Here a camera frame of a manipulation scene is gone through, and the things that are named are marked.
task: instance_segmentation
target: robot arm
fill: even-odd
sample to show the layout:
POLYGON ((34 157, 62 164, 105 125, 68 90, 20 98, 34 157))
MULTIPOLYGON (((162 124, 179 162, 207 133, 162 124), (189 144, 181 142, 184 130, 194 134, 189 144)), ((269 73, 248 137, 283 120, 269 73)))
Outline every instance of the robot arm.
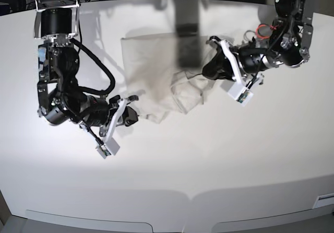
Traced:
POLYGON ((211 37, 209 44, 216 56, 203 68, 202 74, 212 80, 226 79, 223 88, 243 106, 253 96, 251 89, 263 84, 260 72, 285 64, 297 68, 309 60, 313 35, 314 0, 275 0, 278 16, 267 40, 255 40, 233 46, 227 40, 211 37))
POLYGON ((138 121, 137 113, 127 106, 138 97, 115 96, 107 101, 115 87, 114 76, 87 47, 74 39, 79 32, 79 0, 35 0, 35 3, 41 19, 40 23, 38 18, 35 21, 35 38, 44 40, 38 49, 39 116, 53 126, 71 120, 93 136, 98 152, 104 158, 115 155, 119 145, 112 138, 113 132, 116 126, 131 126, 138 121), (75 31, 72 31, 73 15, 75 31), (110 85, 107 89, 79 86, 76 78, 79 51, 86 53, 108 76, 110 85), (54 83, 56 87, 50 91, 48 86, 54 83), (100 128, 99 136, 91 127, 100 128))

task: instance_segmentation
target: screw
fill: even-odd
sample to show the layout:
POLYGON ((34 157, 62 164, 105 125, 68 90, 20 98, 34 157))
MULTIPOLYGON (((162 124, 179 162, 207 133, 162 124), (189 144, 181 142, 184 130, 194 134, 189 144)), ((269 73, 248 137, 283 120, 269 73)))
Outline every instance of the screw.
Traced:
POLYGON ((58 99, 58 98, 56 98, 56 97, 54 97, 53 99, 52 99, 52 101, 53 101, 53 103, 55 103, 55 104, 60 104, 60 100, 58 99))
POLYGON ((281 47, 286 49, 288 47, 288 44, 284 41, 281 42, 281 47))
POLYGON ((301 54, 308 54, 308 49, 307 48, 303 48, 300 50, 301 54))

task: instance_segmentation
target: crumpled fabric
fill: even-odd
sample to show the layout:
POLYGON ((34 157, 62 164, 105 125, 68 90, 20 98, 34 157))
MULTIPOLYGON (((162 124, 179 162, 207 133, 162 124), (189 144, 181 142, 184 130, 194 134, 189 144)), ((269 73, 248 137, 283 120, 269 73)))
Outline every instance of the crumpled fabric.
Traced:
POLYGON ((204 104, 214 81, 201 70, 216 54, 207 40, 174 34, 121 40, 127 92, 139 96, 132 107, 142 118, 160 123, 170 112, 187 114, 204 104))

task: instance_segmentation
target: red wire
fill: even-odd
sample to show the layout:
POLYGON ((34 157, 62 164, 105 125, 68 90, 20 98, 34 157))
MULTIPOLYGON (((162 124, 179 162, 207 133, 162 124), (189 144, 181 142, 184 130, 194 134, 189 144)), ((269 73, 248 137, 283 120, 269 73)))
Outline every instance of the red wire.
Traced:
POLYGON ((268 24, 261 24, 261 25, 259 25, 257 27, 257 29, 255 30, 255 34, 256 34, 256 36, 258 38, 261 38, 261 39, 269 39, 270 38, 270 36, 262 36, 262 35, 259 34, 259 29, 263 28, 263 27, 270 27, 271 30, 276 30, 277 29, 277 27, 274 27, 274 26, 268 25, 268 24))

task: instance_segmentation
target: table surface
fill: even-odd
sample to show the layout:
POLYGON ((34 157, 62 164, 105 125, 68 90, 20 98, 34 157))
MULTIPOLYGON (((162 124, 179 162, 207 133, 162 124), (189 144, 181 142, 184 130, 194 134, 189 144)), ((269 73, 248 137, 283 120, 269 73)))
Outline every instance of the table surface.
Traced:
MULTIPOLYGON (((241 44, 245 31, 273 15, 262 5, 123 0, 83 4, 80 22, 84 45, 115 75, 117 94, 126 89, 121 38, 198 22, 200 35, 241 44)), ((117 128, 121 149, 107 160, 77 126, 38 118, 34 17, 0 18, 0 189, 12 214, 25 217, 29 209, 145 222, 156 232, 211 232, 218 222, 310 209, 318 195, 334 192, 333 17, 315 14, 311 60, 265 72, 245 108, 217 83, 188 115, 117 128)), ((80 56, 80 84, 106 87, 108 79, 80 56)))

